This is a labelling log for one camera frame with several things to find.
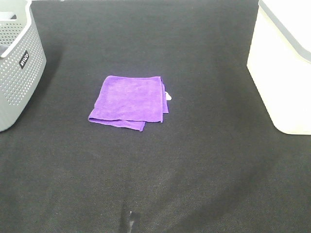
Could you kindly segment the black table mat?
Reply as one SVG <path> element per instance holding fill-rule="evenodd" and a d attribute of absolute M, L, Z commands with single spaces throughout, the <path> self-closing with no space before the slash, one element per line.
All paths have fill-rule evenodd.
<path fill-rule="evenodd" d="M 255 0 L 34 1 L 47 64 L 0 134 L 3 233 L 308 233 L 311 138 L 246 68 Z M 142 132 L 88 121 L 105 77 L 160 76 Z"/>

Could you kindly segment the white plastic basket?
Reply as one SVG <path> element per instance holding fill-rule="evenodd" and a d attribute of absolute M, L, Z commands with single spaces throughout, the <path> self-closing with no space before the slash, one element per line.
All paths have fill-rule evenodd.
<path fill-rule="evenodd" d="M 274 126 L 311 133 L 311 2 L 260 0 L 247 68 Z"/>

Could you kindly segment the purple towel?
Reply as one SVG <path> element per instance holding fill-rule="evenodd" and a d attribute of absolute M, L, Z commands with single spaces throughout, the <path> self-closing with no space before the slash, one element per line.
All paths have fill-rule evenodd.
<path fill-rule="evenodd" d="M 168 112 L 161 77 L 107 76 L 88 120 L 141 132 L 147 122 L 162 123 Z"/>

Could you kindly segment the grey perforated plastic basket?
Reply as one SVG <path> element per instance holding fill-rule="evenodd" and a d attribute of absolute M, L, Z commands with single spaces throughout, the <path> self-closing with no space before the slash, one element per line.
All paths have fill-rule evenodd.
<path fill-rule="evenodd" d="M 33 95 L 46 65 L 30 0 L 0 2 L 0 130 L 10 128 Z"/>

